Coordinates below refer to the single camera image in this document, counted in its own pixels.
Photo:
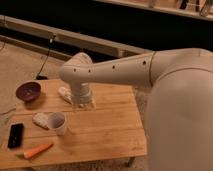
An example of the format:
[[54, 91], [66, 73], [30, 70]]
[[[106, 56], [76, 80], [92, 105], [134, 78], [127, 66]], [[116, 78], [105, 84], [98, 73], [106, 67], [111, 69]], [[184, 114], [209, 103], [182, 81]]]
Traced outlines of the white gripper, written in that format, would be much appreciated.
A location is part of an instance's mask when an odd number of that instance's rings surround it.
[[75, 108], [94, 108], [92, 90], [89, 83], [73, 83], [70, 85], [71, 102]]

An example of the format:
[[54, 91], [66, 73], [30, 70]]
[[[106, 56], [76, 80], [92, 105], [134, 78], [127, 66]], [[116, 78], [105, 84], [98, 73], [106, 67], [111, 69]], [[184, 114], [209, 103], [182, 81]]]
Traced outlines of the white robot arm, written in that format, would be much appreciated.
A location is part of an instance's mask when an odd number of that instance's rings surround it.
[[175, 49], [94, 63], [85, 53], [60, 68], [73, 103], [90, 83], [151, 89], [144, 129], [150, 171], [213, 171], [213, 52]]

